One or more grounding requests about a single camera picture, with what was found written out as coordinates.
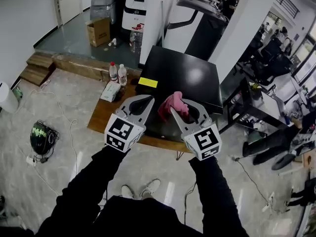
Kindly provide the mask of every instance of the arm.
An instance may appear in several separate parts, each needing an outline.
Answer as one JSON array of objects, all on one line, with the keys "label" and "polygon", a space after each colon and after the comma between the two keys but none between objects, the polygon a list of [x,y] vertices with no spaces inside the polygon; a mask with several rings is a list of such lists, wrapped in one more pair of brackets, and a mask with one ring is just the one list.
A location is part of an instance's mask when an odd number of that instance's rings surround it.
[{"label": "arm", "polygon": [[197,176],[197,187],[203,206],[203,234],[213,235],[223,224],[227,236],[248,236],[242,227],[237,207],[215,157],[189,161]]},{"label": "arm", "polygon": [[125,155],[109,146],[95,154],[92,162],[63,189],[51,216],[42,223],[38,234],[59,234],[61,230],[73,234],[88,231],[100,212],[98,203],[108,182],[113,179]]}]

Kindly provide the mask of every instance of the white column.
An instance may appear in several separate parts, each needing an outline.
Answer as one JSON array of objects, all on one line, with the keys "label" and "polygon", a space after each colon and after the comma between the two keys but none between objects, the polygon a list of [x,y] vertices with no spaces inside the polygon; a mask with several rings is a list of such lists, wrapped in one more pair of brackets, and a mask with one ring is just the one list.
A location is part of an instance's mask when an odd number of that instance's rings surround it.
[{"label": "white column", "polygon": [[274,0],[240,0],[221,40],[208,60],[221,83],[248,47]]}]

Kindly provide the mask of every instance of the office chair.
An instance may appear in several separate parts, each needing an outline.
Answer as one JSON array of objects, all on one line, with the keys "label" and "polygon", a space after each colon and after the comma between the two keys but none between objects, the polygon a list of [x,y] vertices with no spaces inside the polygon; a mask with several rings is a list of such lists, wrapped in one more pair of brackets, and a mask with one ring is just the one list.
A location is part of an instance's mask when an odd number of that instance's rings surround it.
[{"label": "office chair", "polygon": [[264,86],[270,85],[276,77],[290,73],[292,62],[285,54],[279,54],[275,59],[265,66],[258,61],[252,61],[252,70],[255,77],[251,77],[254,81],[258,81]]},{"label": "office chair", "polygon": [[238,59],[238,61],[234,65],[235,72],[233,73],[233,75],[237,74],[237,65],[241,67],[239,72],[243,73],[242,66],[239,63],[244,62],[244,65],[246,65],[250,61],[250,58],[253,56],[254,52],[260,49],[262,46],[263,46],[263,43],[260,40],[258,40],[257,38],[253,38],[249,46],[246,48],[245,52],[242,54],[242,56]]},{"label": "office chair", "polygon": [[262,59],[258,59],[263,64],[268,64],[274,57],[279,55],[282,50],[280,46],[282,45],[281,41],[278,38],[270,40],[267,46],[261,50]]},{"label": "office chair", "polygon": [[254,37],[254,39],[256,39],[256,40],[258,40],[258,41],[261,41],[261,39],[262,39],[262,33],[259,32],[259,31],[257,31],[257,33],[256,33],[256,35],[255,35],[255,37]]}]

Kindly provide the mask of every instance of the small bottle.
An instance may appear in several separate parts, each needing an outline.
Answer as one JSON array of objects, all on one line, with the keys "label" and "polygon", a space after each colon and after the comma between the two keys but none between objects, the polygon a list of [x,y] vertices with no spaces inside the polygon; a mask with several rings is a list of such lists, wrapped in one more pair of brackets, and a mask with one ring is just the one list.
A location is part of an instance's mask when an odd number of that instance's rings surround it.
[{"label": "small bottle", "polygon": [[118,70],[118,80],[120,85],[125,86],[127,83],[127,71],[124,67],[124,64],[120,64],[119,70]]},{"label": "small bottle", "polygon": [[231,103],[234,104],[236,101],[238,101],[238,99],[241,97],[241,92],[238,93],[232,100]]},{"label": "small bottle", "polygon": [[117,70],[117,67],[115,66],[114,62],[111,62],[109,73],[110,73],[111,81],[117,82],[118,81],[118,70]]}]

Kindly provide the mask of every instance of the wooden stair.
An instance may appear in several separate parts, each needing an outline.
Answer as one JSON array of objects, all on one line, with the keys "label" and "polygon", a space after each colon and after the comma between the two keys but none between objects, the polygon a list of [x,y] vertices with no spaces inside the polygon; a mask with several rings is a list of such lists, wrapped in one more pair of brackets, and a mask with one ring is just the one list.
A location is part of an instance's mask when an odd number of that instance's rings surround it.
[{"label": "wooden stair", "polygon": [[20,77],[36,86],[41,86],[56,69],[52,55],[45,53],[34,53],[27,61],[27,67]]}]

